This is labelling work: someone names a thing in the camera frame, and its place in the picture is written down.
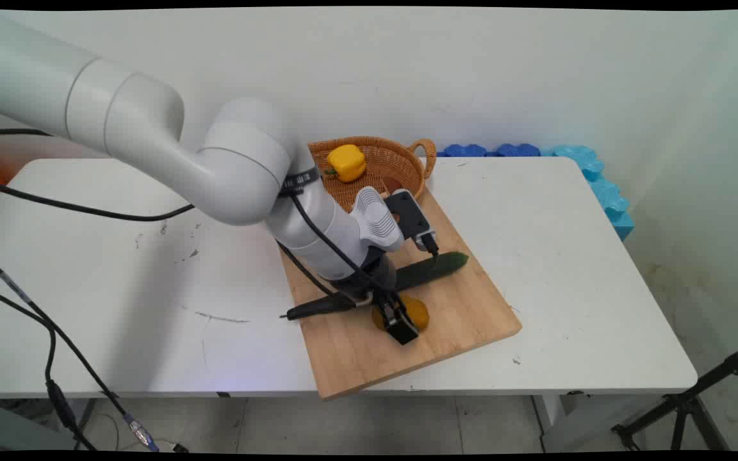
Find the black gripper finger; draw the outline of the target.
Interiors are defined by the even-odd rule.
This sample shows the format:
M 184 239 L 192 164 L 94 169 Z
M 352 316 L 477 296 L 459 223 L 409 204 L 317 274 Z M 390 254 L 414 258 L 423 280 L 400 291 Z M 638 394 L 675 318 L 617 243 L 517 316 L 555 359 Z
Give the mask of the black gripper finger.
M 375 291 L 374 304 L 381 319 L 400 318 L 402 302 L 396 291 Z
M 386 332 L 401 345 L 410 343 L 421 334 L 404 307 L 386 308 Z

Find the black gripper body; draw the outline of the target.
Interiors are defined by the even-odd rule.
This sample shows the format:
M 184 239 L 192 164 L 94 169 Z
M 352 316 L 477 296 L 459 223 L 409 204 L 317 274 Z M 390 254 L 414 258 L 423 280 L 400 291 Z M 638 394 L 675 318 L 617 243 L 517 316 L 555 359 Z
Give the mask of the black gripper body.
M 371 259 L 367 255 L 362 267 L 375 283 L 384 291 L 395 291 L 397 284 L 397 270 L 392 260 L 387 255 L 374 255 Z M 366 285 L 366 296 L 361 301 L 361 306 L 375 306 L 374 292 L 378 291 L 374 285 Z

